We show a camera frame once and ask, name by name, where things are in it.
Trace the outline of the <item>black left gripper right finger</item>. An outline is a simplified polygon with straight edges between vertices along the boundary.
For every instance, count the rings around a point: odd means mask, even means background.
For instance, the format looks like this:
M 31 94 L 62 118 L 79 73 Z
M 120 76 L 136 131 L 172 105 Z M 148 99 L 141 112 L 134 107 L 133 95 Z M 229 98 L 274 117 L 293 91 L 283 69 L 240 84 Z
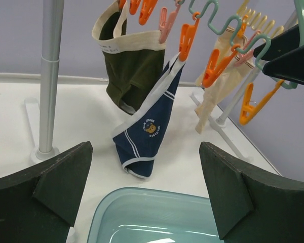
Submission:
M 304 182 L 273 174 L 210 142 L 199 148 L 219 238 L 304 242 Z

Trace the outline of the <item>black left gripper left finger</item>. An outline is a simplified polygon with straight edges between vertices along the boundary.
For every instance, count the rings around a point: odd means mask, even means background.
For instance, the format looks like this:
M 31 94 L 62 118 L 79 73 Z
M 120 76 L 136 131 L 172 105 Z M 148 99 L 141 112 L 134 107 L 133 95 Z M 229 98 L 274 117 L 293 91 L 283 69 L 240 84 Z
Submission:
M 0 178 L 0 242 L 66 242 L 92 161 L 89 141 Z

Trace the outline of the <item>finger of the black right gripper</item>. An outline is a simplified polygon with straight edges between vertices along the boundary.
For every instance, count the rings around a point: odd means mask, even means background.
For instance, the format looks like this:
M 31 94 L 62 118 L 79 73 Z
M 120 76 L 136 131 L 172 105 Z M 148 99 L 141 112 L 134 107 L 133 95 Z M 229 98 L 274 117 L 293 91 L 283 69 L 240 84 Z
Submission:
M 299 45 L 298 25 L 285 31 L 271 41 L 271 46 L 261 57 L 266 61 L 262 72 L 272 78 L 283 79 L 284 88 L 304 85 L 304 45 Z

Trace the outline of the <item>yellow clip hanger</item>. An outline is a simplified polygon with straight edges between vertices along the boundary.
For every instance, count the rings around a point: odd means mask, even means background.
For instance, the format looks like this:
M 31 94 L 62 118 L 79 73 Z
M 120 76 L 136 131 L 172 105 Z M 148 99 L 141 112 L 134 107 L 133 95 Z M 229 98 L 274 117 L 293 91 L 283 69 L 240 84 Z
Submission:
M 275 26 L 275 19 L 270 20 L 267 15 L 263 15 L 261 12 L 257 12 L 255 9 L 249 8 L 249 3 L 250 1 L 244 1 L 237 10 L 237 15 L 241 18 L 247 16 L 248 18 L 243 22 L 245 22 L 246 25 L 254 32 L 260 30 L 261 33 L 266 34 L 270 38 L 274 38 L 298 24 L 296 11 L 294 11 L 284 26 Z

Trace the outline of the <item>beige underwear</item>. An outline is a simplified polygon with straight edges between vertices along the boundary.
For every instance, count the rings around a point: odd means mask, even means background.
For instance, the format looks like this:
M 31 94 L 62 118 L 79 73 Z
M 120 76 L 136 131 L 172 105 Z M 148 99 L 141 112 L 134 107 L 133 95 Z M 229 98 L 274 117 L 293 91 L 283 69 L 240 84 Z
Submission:
M 217 67 L 223 58 L 232 54 L 230 46 L 230 38 L 234 33 L 233 27 L 227 27 L 222 35 L 220 35 L 213 49 L 218 50 L 216 53 L 218 58 L 215 62 L 211 63 L 211 67 Z M 236 62 L 240 61 L 240 56 L 236 55 L 214 83 L 204 88 L 203 101 L 195 109 L 199 121 L 195 127 L 195 130 L 201 134 L 205 124 L 212 112 L 212 110 L 220 103 L 225 97 L 227 97 L 245 78 L 245 76 L 255 67 L 253 58 L 249 58 L 246 61 L 240 62 L 235 65 Z

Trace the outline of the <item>navy blue underwear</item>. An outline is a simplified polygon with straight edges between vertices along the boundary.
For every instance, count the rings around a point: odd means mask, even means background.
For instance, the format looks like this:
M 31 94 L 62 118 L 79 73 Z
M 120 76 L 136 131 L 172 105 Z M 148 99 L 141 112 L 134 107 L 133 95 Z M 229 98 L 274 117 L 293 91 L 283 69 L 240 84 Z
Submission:
M 152 174 L 184 66 L 179 55 L 169 60 L 141 107 L 112 132 L 122 168 L 138 178 Z

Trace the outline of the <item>olive green underwear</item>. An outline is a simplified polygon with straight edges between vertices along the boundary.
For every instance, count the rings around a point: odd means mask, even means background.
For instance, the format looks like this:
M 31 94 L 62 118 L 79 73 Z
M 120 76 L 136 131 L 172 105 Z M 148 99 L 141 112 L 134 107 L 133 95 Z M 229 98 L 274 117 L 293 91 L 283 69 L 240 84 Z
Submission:
M 128 4 L 114 1 L 97 19 L 92 37 L 104 55 L 106 92 L 123 112 L 133 115 L 159 80 L 165 43 L 159 30 L 127 34 Z

